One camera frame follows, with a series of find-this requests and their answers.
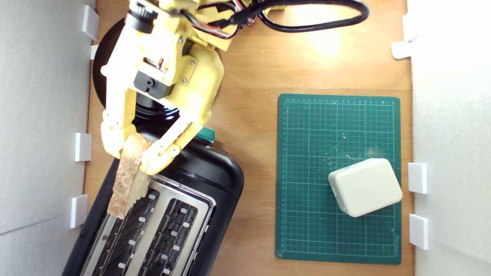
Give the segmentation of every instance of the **white bracket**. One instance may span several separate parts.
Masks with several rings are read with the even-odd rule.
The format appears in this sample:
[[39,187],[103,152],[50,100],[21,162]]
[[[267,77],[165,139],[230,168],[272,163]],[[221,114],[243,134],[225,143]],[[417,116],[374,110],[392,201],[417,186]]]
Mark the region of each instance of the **white bracket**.
[[99,48],[99,44],[97,45],[92,45],[90,47],[90,60],[94,60],[95,58],[95,53],[97,52],[97,49]]
[[409,242],[428,250],[428,219],[415,214],[409,215]]
[[408,163],[409,191],[428,193],[428,176],[425,163]]
[[421,32],[421,18],[417,11],[408,11],[402,17],[404,41],[396,41],[391,45],[392,56],[395,59],[410,57],[412,55],[411,41]]
[[75,161],[92,160],[92,134],[80,133],[75,134]]
[[72,198],[70,228],[81,225],[87,218],[88,195],[82,194]]
[[85,5],[83,8],[83,22],[82,31],[92,38],[97,40],[97,34],[99,33],[99,15],[89,6]]

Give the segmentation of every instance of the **wooden surface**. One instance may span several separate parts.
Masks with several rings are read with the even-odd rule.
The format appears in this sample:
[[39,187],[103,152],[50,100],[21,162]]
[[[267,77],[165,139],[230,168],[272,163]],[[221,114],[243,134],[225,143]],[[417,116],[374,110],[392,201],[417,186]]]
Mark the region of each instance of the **wooden surface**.
[[[409,243],[413,199],[408,192],[407,162],[412,161],[411,76],[409,60],[392,58],[390,44],[402,40],[406,1],[369,0],[369,19],[354,27],[308,34],[272,31],[262,23],[246,27],[231,48],[220,53],[225,77],[208,127],[237,160],[245,174],[242,197],[215,260],[212,276],[414,275],[414,247]],[[127,1],[98,0],[99,38],[125,15]],[[336,8],[291,8],[273,14],[283,22],[305,22],[346,14]],[[276,110],[281,93],[383,95],[401,99],[402,263],[398,266],[279,260],[274,256]],[[90,204],[112,157],[100,140],[102,106],[93,88],[89,127],[92,161],[87,163],[85,193]]]

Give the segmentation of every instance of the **wire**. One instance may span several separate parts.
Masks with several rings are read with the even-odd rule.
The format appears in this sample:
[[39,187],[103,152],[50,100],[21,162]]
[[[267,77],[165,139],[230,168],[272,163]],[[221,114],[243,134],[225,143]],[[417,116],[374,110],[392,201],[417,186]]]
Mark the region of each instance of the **wire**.
[[[274,6],[292,6],[292,5],[306,5],[306,4],[327,4],[327,5],[340,5],[353,8],[358,10],[360,14],[358,16],[337,20],[332,22],[325,22],[320,24],[305,25],[305,26],[284,26],[279,25],[271,20],[269,20],[263,13],[265,9]],[[246,22],[249,18],[258,16],[259,19],[268,27],[282,32],[307,32],[316,31],[330,28],[338,28],[344,26],[351,26],[363,22],[368,18],[369,10],[368,8],[355,0],[264,0],[259,2],[258,0],[253,0],[253,4],[248,6],[242,11],[236,12],[228,20],[223,20],[219,23],[221,28],[228,25],[236,25]]]
[[237,7],[235,10],[236,11],[241,11],[246,8],[246,5],[242,2],[242,0],[232,0]]
[[204,8],[210,8],[210,7],[217,7],[217,6],[224,6],[230,10],[235,10],[235,6],[230,3],[230,2],[212,2],[212,3],[206,3],[198,7],[198,10],[204,9]]
[[[213,2],[213,3],[208,3],[205,5],[199,6],[198,10],[204,9],[204,8],[209,8],[209,7],[216,7],[219,5],[225,6],[228,9],[233,10],[233,11],[235,11],[235,8],[236,8],[233,4],[228,3],[228,2]],[[228,33],[221,31],[222,28],[220,26],[210,25],[210,24],[207,24],[205,22],[202,22],[201,20],[195,18],[191,13],[189,13],[186,10],[183,10],[182,14],[184,15],[184,17],[186,17],[193,24],[194,28],[196,28],[202,32],[214,35],[214,36],[219,37],[219,38],[223,38],[223,39],[232,38],[233,36],[235,36],[237,34],[237,32],[239,30],[239,26],[237,26],[233,33],[228,34]]]

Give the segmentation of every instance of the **black cable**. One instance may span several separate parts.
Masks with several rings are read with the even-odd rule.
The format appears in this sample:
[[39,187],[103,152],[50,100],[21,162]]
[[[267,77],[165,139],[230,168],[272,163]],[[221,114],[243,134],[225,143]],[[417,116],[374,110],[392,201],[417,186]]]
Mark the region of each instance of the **black cable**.
[[[327,4],[327,5],[340,5],[353,8],[360,12],[360,15],[337,20],[332,22],[325,22],[320,24],[313,25],[305,25],[305,26],[284,26],[279,25],[271,20],[269,20],[266,15],[263,13],[265,9],[274,6],[291,6],[291,5],[306,5],[306,4]],[[219,23],[221,28],[224,28],[228,25],[235,25],[245,22],[248,18],[258,16],[259,19],[268,27],[282,32],[307,32],[307,31],[316,31],[330,28],[338,28],[344,26],[351,26],[358,23],[363,22],[368,18],[369,15],[368,8],[355,0],[265,0],[262,2],[258,2],[258,0],[253,0],[253,4],[244,10],[235,13],[228,20],[223,20]]]

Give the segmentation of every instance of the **white box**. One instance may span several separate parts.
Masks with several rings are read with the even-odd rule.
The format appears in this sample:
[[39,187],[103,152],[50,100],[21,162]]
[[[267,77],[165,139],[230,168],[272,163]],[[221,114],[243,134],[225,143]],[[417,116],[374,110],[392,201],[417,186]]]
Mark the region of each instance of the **white box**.
[[354,218],[402,199],[401,187],[387,159],[371,158],[333,171],[328,180],[341,210]]

